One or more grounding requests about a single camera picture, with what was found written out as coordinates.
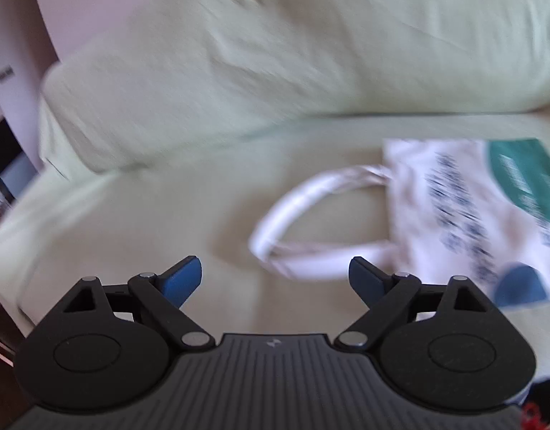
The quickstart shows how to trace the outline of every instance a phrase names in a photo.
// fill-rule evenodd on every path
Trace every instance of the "wooden floor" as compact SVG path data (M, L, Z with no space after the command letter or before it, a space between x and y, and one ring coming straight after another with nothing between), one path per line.
M21 416L28 405L16 384L13 369L0 360L0 430Z

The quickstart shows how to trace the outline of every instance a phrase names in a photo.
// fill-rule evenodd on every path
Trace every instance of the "bag handle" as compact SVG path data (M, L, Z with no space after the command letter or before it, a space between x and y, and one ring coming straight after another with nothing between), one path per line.
M368 186L385 186L390 171L382 165L358 165L324 171L286 193L257 224L249 249L271 273L301 280L348 277L353 257L361 256L380 267L391 268L394 245L376 241L355 246L279 242L300 215L330 194Z

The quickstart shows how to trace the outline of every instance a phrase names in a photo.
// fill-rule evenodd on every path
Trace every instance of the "blue printed shape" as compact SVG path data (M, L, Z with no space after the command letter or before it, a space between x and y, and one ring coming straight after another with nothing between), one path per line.
M539 273L528 265L514 265L500 278L494 291L494 304L498 307L520 306L548 299Z

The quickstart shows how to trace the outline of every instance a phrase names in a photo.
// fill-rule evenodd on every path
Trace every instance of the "metal screw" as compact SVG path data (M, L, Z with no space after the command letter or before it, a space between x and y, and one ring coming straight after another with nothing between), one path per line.
M345 346L360 347L366 344L368 338L359 331L345 331L339 335L339 341Z
M209 340L209 335L202 331L191 331L189 333L185 333L184 336L182 336L182 343L184 343L186 346L205 346L209 342Z

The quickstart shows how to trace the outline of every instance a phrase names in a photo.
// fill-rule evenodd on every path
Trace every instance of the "red yarn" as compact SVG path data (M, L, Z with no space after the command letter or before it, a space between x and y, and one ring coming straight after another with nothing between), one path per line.
M522 430L547 430L547 425L541 421L540 408L537 404L527 403L522 412Z

